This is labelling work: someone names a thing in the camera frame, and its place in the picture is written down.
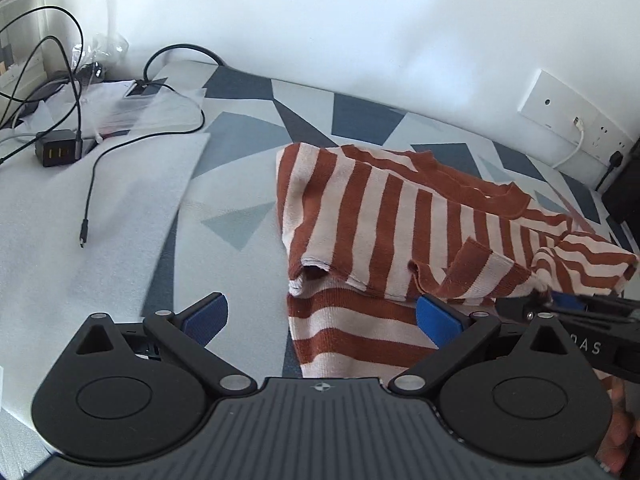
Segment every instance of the striped sweater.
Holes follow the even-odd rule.
[[[436,348],[415,300],[491,309],[550,288],[619,292],[637,259],[515,184],[492,184],[431,152],[292,144],[278,154],[289,259],[289,326],[305,377],[385,382]]]

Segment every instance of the round joint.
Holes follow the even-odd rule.
[[[426,383],[422,377],[409,374],[401,375],[394,381],[394,384],[401,390],[404,390],[406,392],[414,392],[415,390],[419,390]]]
[[[220,386],[225,390],[239,392],[251,386],[251,379],[245,375],[228,375],[220,379]]]

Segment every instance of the human hand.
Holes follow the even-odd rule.
[[[625,381],[609,376],[602,379],[602,384],[611,397],[613,416],[596,457],[617,476],[625,465],[630,442],[640,435],[640,421],[636,422],[634,416],[626,411]]]

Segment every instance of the wall socket panel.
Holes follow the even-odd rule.
[[[587,99],[544,70],[536,75],[518,111],[574,146],[580,141],[580,131],[575,127],[574,120],[580,117],[584,123],[581,149],[606,166],[613,152],[617,150],[626,155],[634,143]]]

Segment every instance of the ribbed gray panel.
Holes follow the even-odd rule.
[[[318,384],[329,389],[316,389]],[[375,379],[270,379],[219,403],[187,444],[147,463],[91,468],[51,458],[34,480],[607,480],[589,458],[548,468],[493,462],[458,443],[421,400]]]

